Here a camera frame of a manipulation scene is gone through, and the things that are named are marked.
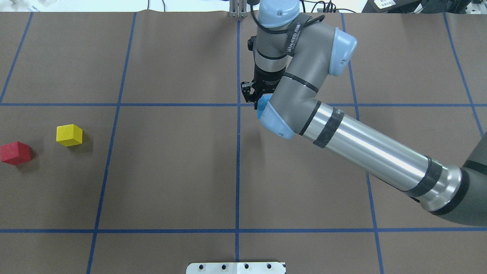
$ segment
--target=metal bracket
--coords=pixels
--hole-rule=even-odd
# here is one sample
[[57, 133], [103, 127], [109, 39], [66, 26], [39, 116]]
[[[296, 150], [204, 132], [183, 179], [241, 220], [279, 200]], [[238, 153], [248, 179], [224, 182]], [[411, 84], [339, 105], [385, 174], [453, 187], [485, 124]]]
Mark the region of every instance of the metal bracket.
[[286, 264], [266, 263], [192, 263], [186, 274], [286, 274]]
[[247, 0], [230, 0], [229, 15], [232, 18], [247, 17]]

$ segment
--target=silver arm tube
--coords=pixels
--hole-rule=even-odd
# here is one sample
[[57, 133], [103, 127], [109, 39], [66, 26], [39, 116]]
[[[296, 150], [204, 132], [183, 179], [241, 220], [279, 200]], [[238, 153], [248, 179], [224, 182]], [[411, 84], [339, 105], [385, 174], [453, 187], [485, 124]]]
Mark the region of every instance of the silver arm tube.
[[[413, 197], [428, 212], [460, 224], [487, 226], [486, 137], [462, 168], [442, 165], [315, 99], [316, 87], [329, 73], [334, 33], [324, 23], [301, 33], [295, 55], [270, 100], [279, 116], [295, 133]], [[258, 29], [254, 52], [280, 56], [285, 53], [285, 38], [286, 34]], [[259, 66], [272, 67], [273, 62], [277, 61], [258, 60]]]

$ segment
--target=black wire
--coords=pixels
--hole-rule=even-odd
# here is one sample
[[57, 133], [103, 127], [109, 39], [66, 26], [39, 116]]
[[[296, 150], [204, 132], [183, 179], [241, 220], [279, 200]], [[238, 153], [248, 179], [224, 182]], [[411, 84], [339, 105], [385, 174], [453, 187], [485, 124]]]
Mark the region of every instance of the black wire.
[[458, 0], [457, 2], [457, 6], [455, 7], [455, 9], [453, 10], [454, 13], [457, 13], [457, 9], [458, 9], [458, 6], [460, 5], [460, 0]]
[[306, 12], [306, 8], [304, 7], [304, 0], [301, 0], [301, 4], [303, 6], [303, 12]]
[[[259, 21], [257, 21], [257, 18], [255, 17], [255, 13], [254, 13], [254, 6], [253, 5], [250, 5], [250, 14], [252, 15], [252, 18], [254, 19], [254, 22], [255, 24], [260, 28], [262, 29], [264, 32], [267, 32], [269, 34], [284, 34], [284, 33], [287, 33], [289, 31], [289, 29], [285, 29], [285, 30], [270, 30], [264, 26], [262, 26]], [[318, 16], [312, 20], [308, 20], [304, 23], [304, 26], [303, 28], [309, 26], [309, 25], [312, 25], [314, 23], [316, 23], [317, 21], [323, 21], [323, 19], [325, 19], [325, 16], [324, 15], [321, 15], [321, 16]]]
[[337, 8], [337, 6], [335, 6], [335, 4], [333, 4], [331, 1], [328, 2], [328, 5], [326, 5], [326, 8], [323, 7], [323, 12], [328, 12], [329, 10], [331, 9], [334, 9], [334, 8]]
[[325, 7], [326, 7], [326, 3], [325, 3], [325, 1], [318, 1], [318, 2], [316, 2], [316, 3], [315, 3], [315, 5], [313, 6], [313, 8], [311, 9], [311, 12], [313, 12], [313, 11], [315, 10], [316, 6], [317, 6], [318, 4], [321, 4], [321, 3], [323, 3], [323, 10], [324, 10], [324, 9], [325, 9]]

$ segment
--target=blue tape line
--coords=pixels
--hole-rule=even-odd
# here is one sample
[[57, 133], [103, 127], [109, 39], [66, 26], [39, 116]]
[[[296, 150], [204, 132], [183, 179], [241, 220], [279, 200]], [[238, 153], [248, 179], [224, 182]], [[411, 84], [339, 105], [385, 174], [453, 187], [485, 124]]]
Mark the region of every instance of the blue tape line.
[[86, 274], [91, 273], [91, 265], [93, 264], [94, 247], [96, 245], [97, 236], [98, 234], [96, 233], [96, 231], [93, 232], [92, 245], [90, 247], [90, 256], [88, 257], [88, 267], [86, 268]]
[[253, 107], [254, 104], [234, 104], [234, 103], [0, 103], [0, 106], [18, 107]]
[[377, 248], [377, 257], [379, 259], [379, 269], [380, 269], [380, 273], [384, 274], [384, 264], [382, 262], [382, 251], [380, 249], [380, 239], [379, 239], [379, 232], [378, 232], [378, 228], [377, 228], [377, 219], [375, 217], [374, 197], [372, 195], [372, 186], [370, 184], [370, 175], [368, 172], [367, 172], [367, 188], [369, 189], [369, 202], [370, 202], [370, 210], [372, 212], [372, 223], [374, 225], [375, 247]]
[[88, 267], [86, 269], [87, 274], [90, 274], [91, 266], [92, 266], [92, 262], [93, 262], [93, 255], [94, 255], [94, 248], [96, 245], [97, 230], [98, 230], [98, 226], [100, 224], [101, 208], [103, 206], [103, 198], [105, 196], [105, 188], [107, 185], [107, 178], [108, 178], [108, 169], [110, 167], [110, 161], [112, 158], [113, 140], [115, 139], [115, 133], [117, 130], [118, 115], [120, 113], [120, 103], [122, 101], [122, 96], [123, 96], [123, 88], [124, 88], [125, 76], [127, 74], [127, 67], [129, 65], [130, 49], [131, 49], [131, 45], [132, 45], [133, 30], [135, 28], [136, 18], [137, 18], [137, 13], [134, 12], [133, 13], [133, 19], [132, 19], [132, 28], [130, 30], [129, 44], [127, 46], [127, 55], [125, 56], [125, 64], [124, 64], [124, 69], [123, 69], [123, 74], [122, 74], [122, 81], [120, 83], [120, 92], [118, 94], [118, 106], [117, 106], [117, 109], [115, 111], [115, 118], [113, 120], [112, 136], [110, 138], [110, 146], [108, 148], [108, 156], [107, 156], [107, 163], [105, 166], [105, 174], [103, 175], [103, 183], [102, 183], [101, 191], [100, 191], [100, 200], [98, 202], [98, 210], [96, 211], [96, 221], [94, 224], [95, 232], [93, 233], [92, 246], [90, 248], [90, 256], [88, 259]]
[[460, 71], [460, 76], [462, 77], [463, 86], [465, 87], [465, 91], [467, 93], [468, 101], [470, 102], [470, 106], [472, 107], [473, 116], [475, 117], [475, 122], [477, 123], [477, 127], [480, 132], [480, 136], [484, 136], [484, 130], [482, 129], [482, 125], [480, 124], [479, 117], [477, 116], [477, 111], [475, 110], [475, 106], [473, 105], [472, 95], [470, 94], [470, 90], [468, 89], [467, 81], [465, 80], [465, 75], [463, 74], [462, 65], [460, 64], [460, 60], [456, 54], [455, 45], [453, 44], [453, 38], [451, 37], [450, 26], [448, 25], [447, 14], [443, 12], [443, 19], [445, 20], [445, 26], [447, 27], [448, 38], [450, 39], [450, 46], [451, 50], [453, 51], [453, 56], [455, 57], [455, 61], [458, 66], [458, 70]]
[[379, 232], [465, 232], [487, 231], [487, 227], [421, 227], [421, 228], [379, 228]]
[[2, 103], [0, 106], [12, 107], [107, 107], [117, 103]]
[[[486, 232], [487, 227], [406, 227], [377, 228], [379, 233], [413, 232]], [[91, 234], [94, 229], [0, 229], [0, 233], [65, 233]], [[235, 229], [98, 229], [97, 234], [228, 234]], [[290, 229], [239, 229], [239, 233], [372, 233], [373, 228], [290, 228]]]
[[372, 228], [294, 228], [294, 229], [240, 229], [241, 233], [367, 233], [374, 232]]
[[[343, 13], [341, 15], [341, 26], [343, 28], [343, 32], [347, 32], [347, 27], [345, 26], [345, 17]], [[355, 117], [358, 121], [360, 121], [360, 114], [358, 112], [358, 104], [357, 104], [357, 93], [355, 92], [355, 81], [354, 81], [354, 73], [352, 71], [352, 61], [348, 61], [348, 72], [350, 74], [350, 86], [352, 88], [352, 96], [354, 97], [354, 107], [355, 107]]]
[[234, 229], [99, 229], [102, 234], [215, 234], [235, 233]]
[[470, 107], [470, 104], [382, 104], [382, 103], [359, 103], [361, 107]]
[[121, 106], [154, 106], [154, 107], [237, 107], [238, 104], [225, 103], [121, 103]]
[[0, 233], [93, 233], [93, 229], [0, 229]]
[[[341, 15], [341, 24], [343, 27], [343, 31], [347, 32], [346, 25], [345, 25], [345, 17], [342, 14]], [[358, 121], [360, 121], [360, 112], [358, 111], [358, 101], [357, 101], [357, 94], [355, 90], [355, 81], [354, 81], [354, 74], [352, 70], [352, 61], [348, 62], [348, 70], [350, 73], [350, 84], [352, 87], [352, 95], [354, 97], [354, 106], [355, 106], [355, 116]], [[370, 203], [370, 211], [372, 214], [372, 224], [374, 225], [374, 236], [375, 236], [375, 247], [377, 249], [377, 260], [379, 263], [379, 270], [381, 274], [384, 274], [384, 264], [382, 262], [382, 251], [380, 248], [380, 239], [379, 239], [379, 232], [377, 231], [377, 219], [375, 217], [375, 206], [374, 206], [374, 197], [372, 195], [372, 187], [370, 184], [370, 176], [369, 173], [366, 173], [367, 176], [367, 188], [369, 190], [369, 203]]]
[[237, 167], [235, 185], [235, 261], [240, 261], [240, 129], [242, 110], [240, 108], [240, 20], [237, 21]]
[[[354, 103], [329, 103], [332, 107], [353, 107]], [[475, 107], [487, 107], [487, 104], [473, 104]], [[5, 107], [254, 107], [254, 104], [234, 103], [0, 103]], [[357, 103], [359, 107], [471, 107], [471, 104], [389, 104]]]
[[32, 16], [34, 13], [31, 12], [27, 24], [25, 25], [24, 34], [22, 35], [22, 39], [20, 39], [19, 47], [17, 48], [17, 52], [15, 52], [14, 60], [12, 61], [12, 65], [10, 66], [10, 70], [8, 71], [7, 79], [5, 80], [5, 84], [3, 85], [3, 90], [0, 95], [0, 103], [3, 101], [3, 97], [5, 96], [5, 92], [7, 91], [8, 82], [10, 82], [10, 77], [15, 68], [15, 64], [17, 63], [17, 58], [19, 58], [20, 50], [22, 49], [22, 45], [24, 44], [25, 37], [27, 36], [27, 31], [29, 30], [30, 23], [32, 21]]

